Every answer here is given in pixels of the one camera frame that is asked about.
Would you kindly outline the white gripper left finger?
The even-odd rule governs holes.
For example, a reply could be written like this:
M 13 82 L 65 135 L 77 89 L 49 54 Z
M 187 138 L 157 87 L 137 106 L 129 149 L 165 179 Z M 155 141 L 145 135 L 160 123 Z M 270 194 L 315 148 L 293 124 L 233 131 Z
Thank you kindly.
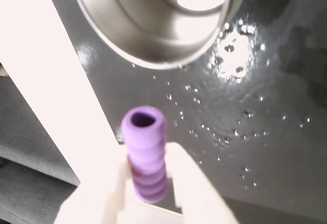
M 101 223 L 117 223 L 120 212 L 134 193 L 131 168 L 128 160 L 120 162 L 110 172 L 104 188 L 104 210 Z

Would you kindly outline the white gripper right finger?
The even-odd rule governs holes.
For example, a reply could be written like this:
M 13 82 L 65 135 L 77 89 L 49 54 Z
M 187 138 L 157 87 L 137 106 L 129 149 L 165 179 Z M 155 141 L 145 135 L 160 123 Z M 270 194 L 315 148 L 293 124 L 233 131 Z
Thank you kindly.
M 166 144 L 166 168 L 185 223 L 239 223 L 197 162 L 176 142 Z

